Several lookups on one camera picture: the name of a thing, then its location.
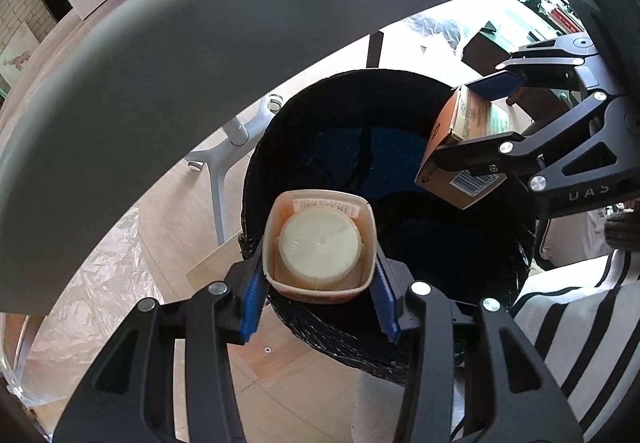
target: striped fabric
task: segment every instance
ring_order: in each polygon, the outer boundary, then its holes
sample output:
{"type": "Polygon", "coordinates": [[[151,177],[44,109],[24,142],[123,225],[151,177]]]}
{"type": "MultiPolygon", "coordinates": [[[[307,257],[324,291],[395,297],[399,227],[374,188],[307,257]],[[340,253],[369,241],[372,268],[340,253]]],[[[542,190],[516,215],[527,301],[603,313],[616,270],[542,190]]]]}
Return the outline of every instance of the striped fabric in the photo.
{"type": "Polygon", "coordinates": [[[640,371],[640,253],[572,264],[527,279],[511,308],[554,375],[588,441],[640,371]]]}

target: gray curved bar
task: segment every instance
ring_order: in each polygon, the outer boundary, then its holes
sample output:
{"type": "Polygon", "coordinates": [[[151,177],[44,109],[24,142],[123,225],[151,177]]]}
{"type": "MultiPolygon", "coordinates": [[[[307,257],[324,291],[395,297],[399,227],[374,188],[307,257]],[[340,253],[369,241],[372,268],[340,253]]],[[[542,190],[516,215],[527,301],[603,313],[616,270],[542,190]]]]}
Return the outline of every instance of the gray curved bar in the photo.
{"type": "Polygon", "coordinates": [[[47,314],[127,208],[212,131],[326,55],[446,1],[124,3],[41,87],[2,153],[0,311],[47,314]]]}

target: black plastic bag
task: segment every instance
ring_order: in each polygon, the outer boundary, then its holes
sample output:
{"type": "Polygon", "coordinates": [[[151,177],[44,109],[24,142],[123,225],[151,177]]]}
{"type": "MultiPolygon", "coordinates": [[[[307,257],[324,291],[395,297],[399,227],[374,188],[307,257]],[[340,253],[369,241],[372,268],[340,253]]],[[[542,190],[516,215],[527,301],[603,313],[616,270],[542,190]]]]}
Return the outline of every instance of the black plastic bag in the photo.
{"type": "MultiPolygon", "coordinates": [[[[369,69],[321,80],[273,118],[244,179],[242,253],[251,257],[275,198],[284,191],[349,192],[371,204],[378,242],[415,279],[449,298],[510,305],[527,277],[535,219],[509,178],[461,211],[414,179],[431,127],[451,88],[422,75],[369,69]]],[[[366,291],[340,305],[293,301],[270,291],[284,324],[334,359],[404,384],[409,350],[380,332],[366,291]]]]}

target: container lid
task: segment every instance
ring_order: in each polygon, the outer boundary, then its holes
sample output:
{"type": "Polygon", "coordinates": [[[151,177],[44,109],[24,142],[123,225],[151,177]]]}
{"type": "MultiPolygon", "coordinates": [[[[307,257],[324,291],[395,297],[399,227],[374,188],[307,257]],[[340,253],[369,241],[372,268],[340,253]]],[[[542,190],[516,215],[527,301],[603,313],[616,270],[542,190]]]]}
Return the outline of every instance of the container lid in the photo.
{"type": "Polygon", "coordinates": [[[310,289],[344,279],[360,257],[360,233],[351,218],[332,208],[293,214],[278,239],[282,262],[310,289]]]}

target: barcode label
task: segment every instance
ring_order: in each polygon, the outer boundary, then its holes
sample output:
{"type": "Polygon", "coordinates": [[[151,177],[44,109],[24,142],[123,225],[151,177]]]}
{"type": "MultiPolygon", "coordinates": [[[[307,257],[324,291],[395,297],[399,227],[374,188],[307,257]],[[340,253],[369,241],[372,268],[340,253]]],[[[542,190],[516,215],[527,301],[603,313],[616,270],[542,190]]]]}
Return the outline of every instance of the barcode label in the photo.
{"type": "Polygon", "coordinates": [[[463,170],[449,184],[472,198],[480,194],[484,189],[489,187],[495,181],[498,181],[497,174],[489,174],[488,176],[471,176],[468,170],[463,170]]]}
{"type": "Polygon", "coordinates": [[[338,201],[335,199],[320,199],[320,198],[303,198],[293,200],[294,213],[301,210],[314,207],[327,207],[334,208],[347,214],[350,218],[357,218],[360,214],[360,206],[353,203],[345,203],[344,201],[338,201]]]}

